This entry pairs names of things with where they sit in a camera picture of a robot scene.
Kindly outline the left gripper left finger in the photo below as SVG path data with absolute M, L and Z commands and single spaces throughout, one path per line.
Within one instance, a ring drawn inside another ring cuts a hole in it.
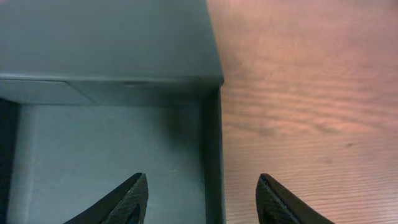
M 136 173 L 65 224 L 143 224 L 148 198 L 147 177 Z

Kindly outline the black gift box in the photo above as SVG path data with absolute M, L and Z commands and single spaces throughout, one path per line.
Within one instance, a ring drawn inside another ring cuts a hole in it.
M 1 222 L 143 173 L 144 223 L 224 223 L 223 81 L 206 1 L 2 1 Z

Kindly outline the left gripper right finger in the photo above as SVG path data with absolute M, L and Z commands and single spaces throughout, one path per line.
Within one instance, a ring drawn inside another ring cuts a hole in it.
M 260 224 L 333 224 L 269 174 L 261 174 L 256 186 Z

